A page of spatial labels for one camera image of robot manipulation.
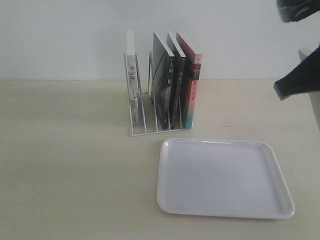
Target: wall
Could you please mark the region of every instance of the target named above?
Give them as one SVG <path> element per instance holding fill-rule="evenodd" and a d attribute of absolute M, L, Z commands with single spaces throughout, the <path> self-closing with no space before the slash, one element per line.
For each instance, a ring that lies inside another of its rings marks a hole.
<path fill-rule="evenodd" d="M 279 78 L 320 41 L 320 14 L 284 24 L 276 0 L 0 0 L 0 79 L 123 80 L 125 30 L 141 77 L 152 32 L 184 31 L 202 79 Z"/>

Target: white plastic tray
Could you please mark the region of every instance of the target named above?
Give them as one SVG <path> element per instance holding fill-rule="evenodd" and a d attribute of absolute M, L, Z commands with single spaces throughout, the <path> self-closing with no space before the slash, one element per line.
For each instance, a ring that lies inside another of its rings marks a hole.
<path fill-rule="evenodd" d="M 246 140 L 164 141 L 157 203 L 182 215 L 288 219 L 295 212 L 273 149 Z"/>

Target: table surface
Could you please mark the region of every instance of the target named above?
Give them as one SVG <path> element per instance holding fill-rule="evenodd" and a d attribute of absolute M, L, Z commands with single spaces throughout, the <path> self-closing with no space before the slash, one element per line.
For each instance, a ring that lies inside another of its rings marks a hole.
<path fill-rule="evenodd" d="M 268 80 L 201 81 L 192 130 L 130 136 L 124 81 L 0 81 L 0 239 L 319 239 L 320 135 L 307 94 Z M 156 202 L 171 137 L 270 144 L 287 220 L 171 215 Z"/>

